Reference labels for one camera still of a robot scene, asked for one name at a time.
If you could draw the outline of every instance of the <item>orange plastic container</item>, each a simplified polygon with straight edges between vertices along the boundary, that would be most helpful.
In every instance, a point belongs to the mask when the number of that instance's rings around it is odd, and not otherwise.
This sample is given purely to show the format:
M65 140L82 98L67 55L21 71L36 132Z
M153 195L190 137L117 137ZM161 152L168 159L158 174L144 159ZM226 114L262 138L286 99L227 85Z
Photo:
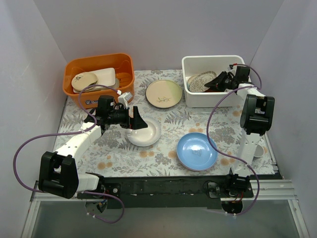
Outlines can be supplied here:
M114 68L115 77L120 81L119 89L122 93L130 92L134 96L134 69L132 58L123 53L75 59L68 63L65 68L63 80L64 93L79 106L79 94L73 92L71 80L79 73L104 68ZM95 108L97 107L98 98L101 95L111 95L118 101L118 95L110 89L83 93L80 97L80 101L85 108Z

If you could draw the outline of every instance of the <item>white wall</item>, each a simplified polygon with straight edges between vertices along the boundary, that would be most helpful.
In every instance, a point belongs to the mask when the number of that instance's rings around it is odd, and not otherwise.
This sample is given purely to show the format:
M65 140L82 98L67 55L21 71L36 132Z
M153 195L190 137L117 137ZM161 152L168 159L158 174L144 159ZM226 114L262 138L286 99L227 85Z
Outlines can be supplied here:
M192 55L251 62L283 0L34 0L67 61L126 52L136 69Z
M317 237L317 2L285 0L252 66L276 106L269 138L278 166L292 179L310 236Z
M31 192L13 175L13 155L26 139L57 131L66 61L32 0L0 0L0 22L0 237L17 238ZM18 171L29 186L38 179L41 155L53 142L34 141L19 156Z

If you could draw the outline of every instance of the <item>white plastic container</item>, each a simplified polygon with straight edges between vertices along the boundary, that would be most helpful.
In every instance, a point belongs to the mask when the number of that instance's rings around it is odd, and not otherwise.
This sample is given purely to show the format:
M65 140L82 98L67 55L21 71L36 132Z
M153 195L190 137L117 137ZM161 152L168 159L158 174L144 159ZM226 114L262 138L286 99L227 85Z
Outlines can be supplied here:
M186 56L182 60L185 100L186 105L191 108L213 108L219 100L227 94L221 93L192 93L187 87L188 79L206 71L214 71L219 75L222 71L228 71L229 65L244 63L240 56ZM233 107L241 102L236 94L231 94L219 106Z

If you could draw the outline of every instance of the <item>plate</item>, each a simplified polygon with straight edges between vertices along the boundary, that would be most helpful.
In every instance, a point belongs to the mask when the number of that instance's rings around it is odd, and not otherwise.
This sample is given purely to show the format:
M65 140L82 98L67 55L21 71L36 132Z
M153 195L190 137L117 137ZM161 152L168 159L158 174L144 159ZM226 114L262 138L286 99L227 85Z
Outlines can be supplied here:
M151 83L146 91L148 101L158 108L175 106L182 98L181 87L170 80L157 80Z
M128 129L126 132L128 140L136 146L153 145L161 135L160 123L151 117L142 117L142 119L148 124L148 127L139 130Z
M184 135L177 144L176 152L180 162L194 171L209 169L218 157L218 153L209 144L207 136L196 132Z

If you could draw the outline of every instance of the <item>table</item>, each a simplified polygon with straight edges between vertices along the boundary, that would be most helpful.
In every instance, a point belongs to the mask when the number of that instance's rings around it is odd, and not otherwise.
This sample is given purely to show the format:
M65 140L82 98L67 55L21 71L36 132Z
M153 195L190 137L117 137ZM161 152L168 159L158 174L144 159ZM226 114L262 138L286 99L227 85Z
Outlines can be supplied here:
M176 145L179 139L189 132L206 133L207 120L211 108L186 107L185 97L174 107L158 109L145 97L147 86L155 80L169 79L184 89L181 70L142 70L135 71L135 96L129 104L138 106L141 116L150 116L161 124L162 134L158 142L148 147L131 144L126 132L118 125L112 125L101 138L85 152L77 163L80 173L92 172L104 177L145 177L145 176L206 176L226 175L234 159L219 155L216 164L210 169L195 172L179 163ZM219 150L236 155L241 138L239 124L243 102L231 108L216 110L210 125L210 135ZM59 132L77 131L86 114L68 98ZM62 146L71 136L56 139L54 149ZM254 159L252 167L257 174L274 174L272 155L265 137L259 143L265 154Z

